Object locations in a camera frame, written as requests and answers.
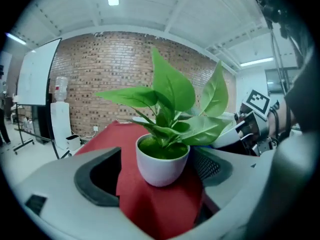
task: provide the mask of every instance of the floor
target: floor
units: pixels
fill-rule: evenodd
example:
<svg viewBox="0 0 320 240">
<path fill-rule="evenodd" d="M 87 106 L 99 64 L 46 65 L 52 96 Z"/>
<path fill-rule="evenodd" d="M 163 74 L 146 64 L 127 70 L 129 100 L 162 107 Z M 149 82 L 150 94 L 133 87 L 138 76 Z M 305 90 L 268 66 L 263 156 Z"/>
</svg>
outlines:
<svg viewBox="0 0 320 240">
<path fill-rule="evenodd" d="M 33 139 L 34 145 L 29 143 L 17 150 L 17 154 L 15 154 L 13 151 L 14 147 L 17 147 L 22 143 L 20 134 L 14 129 L 13 124 L 9 122 L 6 123 L 6 130 L 11 140 L 11 144 L 5 144 L 3 147 L 0 147 L 0 164 L 11 187 L 19 184 L 44 164 L 57 160 L 53 146 L 50 142 L 43 145 L 36 141 L 33 136 L 24 132 L 21 133 L 23 141 Z M 72 151 L 71 154 L 74 155 L 77 151 L 78 149 Z M 62 157 L 66 153 L 66 150 L 57 148 L 57 152 L 59 157 Z"/>
</svg>

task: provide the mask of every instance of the water bottle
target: water bottle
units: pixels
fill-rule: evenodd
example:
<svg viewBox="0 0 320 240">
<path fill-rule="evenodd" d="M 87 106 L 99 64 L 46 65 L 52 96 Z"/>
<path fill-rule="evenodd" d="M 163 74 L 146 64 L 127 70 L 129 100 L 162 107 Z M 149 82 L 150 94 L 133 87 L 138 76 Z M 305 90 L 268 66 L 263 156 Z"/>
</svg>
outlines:
<svg viewBox="0 0 320 240">
<path fill-rule="evenodd" d="M 58 76 L 55 80 L 54 98 L 57 102 L 63 102 L 67 98 L 68 78 Z"/>
</svg>

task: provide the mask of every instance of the soil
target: soil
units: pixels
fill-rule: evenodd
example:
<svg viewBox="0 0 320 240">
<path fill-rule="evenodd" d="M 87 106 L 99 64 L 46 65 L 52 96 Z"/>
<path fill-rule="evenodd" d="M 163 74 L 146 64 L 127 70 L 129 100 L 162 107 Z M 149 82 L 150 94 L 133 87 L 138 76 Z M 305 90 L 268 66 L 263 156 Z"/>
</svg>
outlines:
<svg viewBox="0 0 320 240">
<path fill-rule="evenodd" d="M 184 156 L 188 147 L 183 143 L 174 143 L 163 149 L 154 137 L 144 139 L 138 144 L 139 149 L 146 155 L 157 159 L 177 159 Z"/>
</svg>

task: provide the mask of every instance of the brick wall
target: brick wall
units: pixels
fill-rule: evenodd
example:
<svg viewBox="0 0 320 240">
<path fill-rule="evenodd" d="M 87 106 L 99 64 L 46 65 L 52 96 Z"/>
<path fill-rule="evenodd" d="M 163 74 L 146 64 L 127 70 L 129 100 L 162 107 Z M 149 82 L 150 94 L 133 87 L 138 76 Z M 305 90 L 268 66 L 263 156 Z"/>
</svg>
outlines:
<svg viewBox="0 0 320 240">
<path fill-rule="evenodd" d="M 99 131 L 117 119 L 124 122 L 135 111 L 124 105 L 96 97 L 96 92 L 152 85 L 153 65 L 150 50 L 155 46 L 161 55 L 187 76 L 199 104 L 204 84 L 211 77 L 216 63 L 184 45 L 154 36 L 129 32 L 85 34 L 63 40 L 58 47 L 50 73 L 50 92 L 54 93 L 57 76 L 68 77 L 65 102 L 70 105 L 71 129 L 81 135 Z M 236 80 L 224 71 L 229 92 L 228 112 L 236 109 Z M 149 117 L 148 109 L 141 109 Z"/>
</svg>

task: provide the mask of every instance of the white pot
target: white pot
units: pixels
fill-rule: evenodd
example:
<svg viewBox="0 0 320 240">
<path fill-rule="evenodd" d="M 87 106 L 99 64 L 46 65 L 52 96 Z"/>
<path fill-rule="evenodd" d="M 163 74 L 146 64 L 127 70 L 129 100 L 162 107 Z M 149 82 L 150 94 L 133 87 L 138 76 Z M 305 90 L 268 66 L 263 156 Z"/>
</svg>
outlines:
<svg viewBox="0 0 320 240">
<path fill-rule="evenodd" d="M 188 151 L 186 154 L 179 158 L 158 159 L 143 153 L 138 148 L 138 144 L 150 136 L 151 134 L 143 135 L 135 143 L 138 168 L 144 180 L 150 185 L 164 187 L 173 183 L 183 172 L 190 152 L 190 146 L 187 146 Z"/>
</svg>

